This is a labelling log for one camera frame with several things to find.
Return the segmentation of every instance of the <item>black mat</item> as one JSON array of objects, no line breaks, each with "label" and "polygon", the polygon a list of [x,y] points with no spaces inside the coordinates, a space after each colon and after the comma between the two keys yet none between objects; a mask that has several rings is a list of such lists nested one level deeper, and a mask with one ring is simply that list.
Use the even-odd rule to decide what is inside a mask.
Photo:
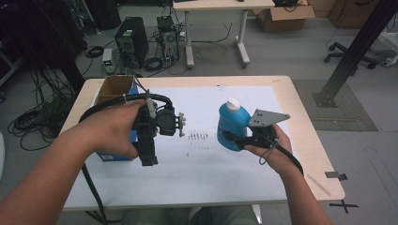
[{"label": "black mat", "polygon": [[312,93],[319,93],[327,81],[294,80],[293,84],[317,130],[378,131],[360,102],[345,84],[335,98],[337,108],[319,108]]}]

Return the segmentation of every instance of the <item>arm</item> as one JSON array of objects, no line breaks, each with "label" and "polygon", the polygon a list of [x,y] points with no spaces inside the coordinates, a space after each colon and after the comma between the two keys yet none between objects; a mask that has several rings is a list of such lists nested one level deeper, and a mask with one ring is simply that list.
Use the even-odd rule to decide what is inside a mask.
[{"label": "arm", "polygon": [[94,113],[63,132],[0,202],[2,224],[55,224],[85,160],[96,151],[137,158],[130,130],[144,101]]},{"label": "arm", "polygon": [[[292,152],[290,139],[277,125],[274,125],[279,144]],[[247,150],[261,157],[267,150],[255,146],[245,146]],[[282,178],[289,205],[292,224],[331,224],[322,206],[308,187],[299,169],[281,152],[274,150],[267,163]]]}]

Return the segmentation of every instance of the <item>cardboard box on floor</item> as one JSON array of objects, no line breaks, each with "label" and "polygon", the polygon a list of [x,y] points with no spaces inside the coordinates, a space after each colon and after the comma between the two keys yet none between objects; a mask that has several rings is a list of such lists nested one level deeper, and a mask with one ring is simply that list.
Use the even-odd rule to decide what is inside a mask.
[{"label": "cardboard box on floor", "polygon": [[361,29],[377,4],[378,0],[337,0],[329,20],[339,29]]},{"label": "cardboard box on floor", "polygon": [[301,30],[306,19],[315,18],[313,6],[272,7],[253,12],[265,32]]},{"label": "cardboard box on floor", "polygon": [[313,6],[316,18],[328,18],[337,0],[308,0]]}]

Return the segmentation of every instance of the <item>black marks on paper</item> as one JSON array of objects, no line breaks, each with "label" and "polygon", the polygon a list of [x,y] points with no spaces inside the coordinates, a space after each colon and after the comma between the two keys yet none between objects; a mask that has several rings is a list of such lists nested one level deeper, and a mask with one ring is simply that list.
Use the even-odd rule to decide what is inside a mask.
[{"label": "black marks on paper", "polygon": [[205,131],[193,130],[188,136],[188,140],[205,140],[208,138],[208,134]]}]

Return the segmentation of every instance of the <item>white bottle cap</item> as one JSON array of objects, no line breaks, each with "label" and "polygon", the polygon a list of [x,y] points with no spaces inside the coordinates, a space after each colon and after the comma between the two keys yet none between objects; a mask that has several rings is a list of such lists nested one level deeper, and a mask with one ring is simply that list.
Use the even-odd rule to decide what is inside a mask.
[{"label": "white bottle cap", "polygon": [[228,98],[228,101],[226,102],[226,108],[228,109],[229,112],[236,113],[240,109],[240,103],[238,100],[230,97],[230,98]]}]

